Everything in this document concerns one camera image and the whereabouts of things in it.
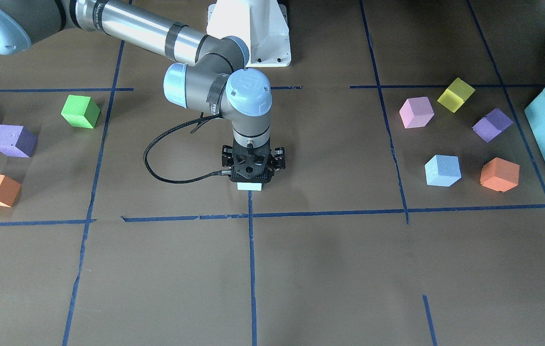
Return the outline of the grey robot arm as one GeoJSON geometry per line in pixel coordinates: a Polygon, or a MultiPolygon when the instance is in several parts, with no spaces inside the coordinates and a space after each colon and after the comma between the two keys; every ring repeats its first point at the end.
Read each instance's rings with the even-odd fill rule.
{"type": "Polygon", "coordinates": [[[200,118],[163,132],[144,151],[152,170],[152,147],[178,129],[209,120],[232,123],[233,144],[222,149],[221,171],[235,183],[266,184],[283,170],[285,149],[270,147],[271,85],[248,68],[247,45],[239,37],[215,38],[121,0],[0,0],[0,55],[31,48],[64,29],[99,31],[173,61],[163,79],[167,100],[201,112],[200,118]]]}

